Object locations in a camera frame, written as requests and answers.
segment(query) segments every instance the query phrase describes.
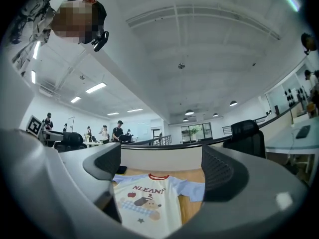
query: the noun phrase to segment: chair backrest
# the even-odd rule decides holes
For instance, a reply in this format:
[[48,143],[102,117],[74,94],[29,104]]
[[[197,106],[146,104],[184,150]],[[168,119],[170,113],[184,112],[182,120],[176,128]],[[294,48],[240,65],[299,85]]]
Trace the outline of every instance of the chair backrest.
[[252,120],[244,120],[231,126],[232,138],[223,147],[266,158],[264,134]]

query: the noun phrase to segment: desk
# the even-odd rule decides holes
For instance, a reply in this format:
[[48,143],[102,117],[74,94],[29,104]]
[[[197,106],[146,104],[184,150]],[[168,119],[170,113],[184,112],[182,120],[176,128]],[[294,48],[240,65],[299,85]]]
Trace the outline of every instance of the desk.
[[[310,125],[310,131],[306,138],[296,139],[299,128]],[[274,135],[265,143],[266,151],[285,154],[314,154],[314,167],[310,176],[309,183],[312,184],[319,161],[319,117],[304,120],[288,126]]]
[[88,142],[88,141],[84,141],[83,143],[86,144],[86,145],[93,145],[93,146],[103,145],[102,142]]

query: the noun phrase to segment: t-shirt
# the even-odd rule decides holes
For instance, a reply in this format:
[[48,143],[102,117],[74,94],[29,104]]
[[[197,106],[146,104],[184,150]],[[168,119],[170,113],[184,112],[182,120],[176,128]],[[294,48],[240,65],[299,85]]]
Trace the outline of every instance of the t-shirt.
[[46,129],[49,129],[49,127],[53,128],[53,122],[50,119],[44,119],[42,122],[44,122]]
[[139,234],[161,239],[181,227],[179,195],[201,202],[204,183],[151,174],[115,175],[115,198],[122,225]]
[[314,88],[316,84],[318,84],[318,78],[314,74],[311,74],[309,80],[310,80],[311,88]]
[[4,51],[16,69],[24,75],[38,41],[47,43],[55,11],[51,0],[28,0],[4,35]]
[[116,137],[119,137],[120,135],[123,134],[123,129],[121,128],[118,128],[118,127],[115,127],[113,129],[113,134],[116,136]]

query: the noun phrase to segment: headphones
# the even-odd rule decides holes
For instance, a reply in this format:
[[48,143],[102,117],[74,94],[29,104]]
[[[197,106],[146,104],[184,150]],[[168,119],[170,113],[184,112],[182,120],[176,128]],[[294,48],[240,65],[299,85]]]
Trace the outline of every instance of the headphones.
[[94,46],[94,51],[98,52],[100,49],[108,42],[109,40],[109,32],[108,31],[103,31],[101,35],[96,37],[91,44]]

